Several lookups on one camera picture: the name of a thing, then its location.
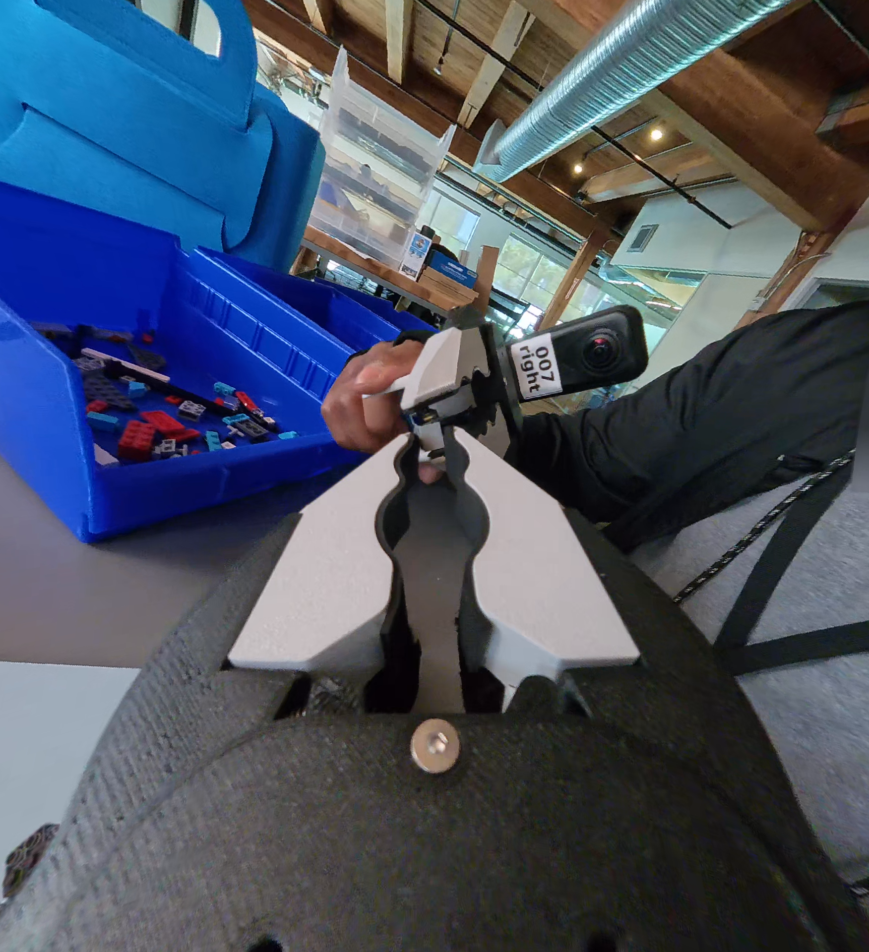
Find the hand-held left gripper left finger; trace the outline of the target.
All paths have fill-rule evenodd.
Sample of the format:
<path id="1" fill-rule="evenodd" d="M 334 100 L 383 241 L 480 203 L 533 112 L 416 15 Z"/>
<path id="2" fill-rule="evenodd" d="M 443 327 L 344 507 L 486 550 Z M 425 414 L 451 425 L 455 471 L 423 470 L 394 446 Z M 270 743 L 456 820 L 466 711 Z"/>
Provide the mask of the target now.
<path id="1" fill-rule="evenodd" d="M 397 436 L 298 514 L 228 655 L 237 668 L 362 684 L 366 706 L 416 702 L 416 635 L 395 548 L 416 439 Z"/>

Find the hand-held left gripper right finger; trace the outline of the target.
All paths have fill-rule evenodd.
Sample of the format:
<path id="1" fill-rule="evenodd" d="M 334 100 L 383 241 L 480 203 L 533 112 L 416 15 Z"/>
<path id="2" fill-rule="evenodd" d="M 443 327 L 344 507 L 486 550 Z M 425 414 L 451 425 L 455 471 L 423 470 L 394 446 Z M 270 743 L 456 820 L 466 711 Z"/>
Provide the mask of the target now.
<path id="1" fill-rule="evenodd" d="M 456 619 L 466 712 L 505 710 L 526 679 L 638 662 L 583 517 L 464 431 L 448 433 L 448 474 L 472 545 Z"/>

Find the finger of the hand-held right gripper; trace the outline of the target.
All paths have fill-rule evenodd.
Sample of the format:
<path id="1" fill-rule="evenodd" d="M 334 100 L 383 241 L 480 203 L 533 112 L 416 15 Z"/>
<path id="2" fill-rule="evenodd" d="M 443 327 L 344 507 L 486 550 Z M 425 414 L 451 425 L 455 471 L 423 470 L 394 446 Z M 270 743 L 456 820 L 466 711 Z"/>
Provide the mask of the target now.
<path id="1" fill-rule="evenodd" d="M 398 395 L 401 413 L 464 413 L 489 402 L 491 364 L 488 327 L 450 327 L 424 344 L 408 374 L 380 394 L 363 394 L 377 400 Z"/>
<path id="2" fill-rule="evenodd" d="M 417 436 L 422 456 L 443 456 L 446 425 L 464 421 L 476 408 L 476 399 L 471 386 L 462 386 L 445 394 L 423 408 L 414 410 L 414 434 Z"/>

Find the pile of toy bricks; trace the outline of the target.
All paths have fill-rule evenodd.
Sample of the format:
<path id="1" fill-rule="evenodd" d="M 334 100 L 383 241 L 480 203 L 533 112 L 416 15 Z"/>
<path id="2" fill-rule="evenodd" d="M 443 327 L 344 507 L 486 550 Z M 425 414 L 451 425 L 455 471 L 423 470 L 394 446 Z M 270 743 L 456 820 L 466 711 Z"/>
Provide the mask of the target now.
<path id="1" fill-rule="evenodd" d="M 78 370 L 103 468 L 301 437 L 248 392 L 155 351 L 155 331 L 32 322 Z"/>

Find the person's right forearm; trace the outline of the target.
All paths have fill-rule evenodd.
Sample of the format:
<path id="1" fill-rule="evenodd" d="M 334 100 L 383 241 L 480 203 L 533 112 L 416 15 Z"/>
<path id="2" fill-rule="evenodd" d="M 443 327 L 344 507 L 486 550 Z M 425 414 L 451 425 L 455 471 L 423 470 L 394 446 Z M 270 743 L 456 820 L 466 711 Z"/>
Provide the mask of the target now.
<path id="1" fill-rule="evenodd" d="M 852 450 L 868 373 L 869 301 L 787 310 L 604 407 L 526 417 L 505 461 L 630 553 Z"/>

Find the person's right hand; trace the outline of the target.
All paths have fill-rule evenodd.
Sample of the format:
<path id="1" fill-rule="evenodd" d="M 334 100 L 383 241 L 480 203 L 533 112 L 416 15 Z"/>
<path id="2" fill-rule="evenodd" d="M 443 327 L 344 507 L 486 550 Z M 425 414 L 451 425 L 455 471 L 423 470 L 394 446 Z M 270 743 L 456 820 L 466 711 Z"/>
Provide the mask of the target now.
<path id="1" fill-rule="evenodd" d="M 409 431 L 400 395 L 390 388 L 412 371 L 423 346 L 414 340 L 378 343 L 346 363 L 321 408 L 339 446 L 374 454 Z"/>

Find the blue white cardboard box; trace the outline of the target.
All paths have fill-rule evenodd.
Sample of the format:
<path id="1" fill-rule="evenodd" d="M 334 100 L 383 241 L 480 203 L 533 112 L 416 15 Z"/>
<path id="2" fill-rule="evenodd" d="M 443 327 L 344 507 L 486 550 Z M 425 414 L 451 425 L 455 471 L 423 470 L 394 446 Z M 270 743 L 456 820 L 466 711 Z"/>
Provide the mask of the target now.
<path id="1" fill-rule="evenodd" d="M 439 244 L 434 230 L 423 225 L 407 245 L 398 272 L 417 281 L 427 268 L 466 289 L 475 287 L 476 271 L 461 265 L 450 248 Z"/>

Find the wooden table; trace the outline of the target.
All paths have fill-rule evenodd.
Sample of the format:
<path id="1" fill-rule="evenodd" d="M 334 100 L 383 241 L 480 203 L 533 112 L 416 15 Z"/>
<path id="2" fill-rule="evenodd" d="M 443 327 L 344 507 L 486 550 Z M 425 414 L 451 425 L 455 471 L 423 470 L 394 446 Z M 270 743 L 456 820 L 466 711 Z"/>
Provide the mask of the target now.
<path id="1" fill-rule="evenodd" d="M 307 226 L 303 235 L 300 247 L 397 292 L 408 301 L 424 306 L 441 317 L 448 317 L 456 308 L 468 305 L 476 307 L 481 315 L 486 312 L 487 304 L 481 301 L 480 294 L 449 278 L 439 277 L 429 268 L 423 268 L 420 277 L 412 279 L 374 258 L 361 255 L 347 244 L 312 226 Z"/>

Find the clear plastic storage box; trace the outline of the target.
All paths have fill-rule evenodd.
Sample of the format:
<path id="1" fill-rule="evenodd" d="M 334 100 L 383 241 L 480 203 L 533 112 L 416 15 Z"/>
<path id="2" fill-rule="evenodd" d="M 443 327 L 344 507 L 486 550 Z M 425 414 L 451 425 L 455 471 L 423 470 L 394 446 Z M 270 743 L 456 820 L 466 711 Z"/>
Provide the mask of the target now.
<path id="1" fill-rule="evenodd" d="M 318 131 L 325 162 L 309 227 L 398 268 L 456 125 L 440 137 L 418 125 L 357 85 L 340 49 Z"/>

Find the instruction booklet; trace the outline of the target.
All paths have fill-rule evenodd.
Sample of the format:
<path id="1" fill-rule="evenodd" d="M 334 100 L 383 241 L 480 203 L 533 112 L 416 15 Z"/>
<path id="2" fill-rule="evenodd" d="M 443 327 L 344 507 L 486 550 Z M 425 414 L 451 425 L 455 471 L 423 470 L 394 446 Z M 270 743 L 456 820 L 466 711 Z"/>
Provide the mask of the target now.
<path id="1" fill-rule="evenodd" d="M 137 669 L 0 661 L 0 898 L 6 855 L 62 820 Z"/>

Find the blue felt bag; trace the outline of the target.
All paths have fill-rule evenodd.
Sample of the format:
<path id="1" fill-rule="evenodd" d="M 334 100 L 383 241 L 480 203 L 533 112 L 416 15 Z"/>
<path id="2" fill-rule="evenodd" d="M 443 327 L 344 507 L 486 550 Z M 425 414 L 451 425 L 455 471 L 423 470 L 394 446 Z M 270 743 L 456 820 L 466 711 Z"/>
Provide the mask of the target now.
<path id="1" fill-rule="evenodd" d="M 0 182 L 287 271 L 325 150 L 256 80 L 242 2 L 217 54 L 131 2 L 0 2 Z"/>

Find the silver ventilation duct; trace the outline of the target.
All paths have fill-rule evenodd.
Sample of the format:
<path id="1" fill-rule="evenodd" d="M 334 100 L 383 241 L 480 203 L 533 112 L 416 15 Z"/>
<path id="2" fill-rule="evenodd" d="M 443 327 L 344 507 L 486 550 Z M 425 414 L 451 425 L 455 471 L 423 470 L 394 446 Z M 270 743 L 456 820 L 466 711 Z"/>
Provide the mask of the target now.
<path id="1" fill-rule="evenodd" d="M 788 5 L 787 1 L 628 4 L 512 125 L 495 122 L 474 172 L 502 183 Z"/>

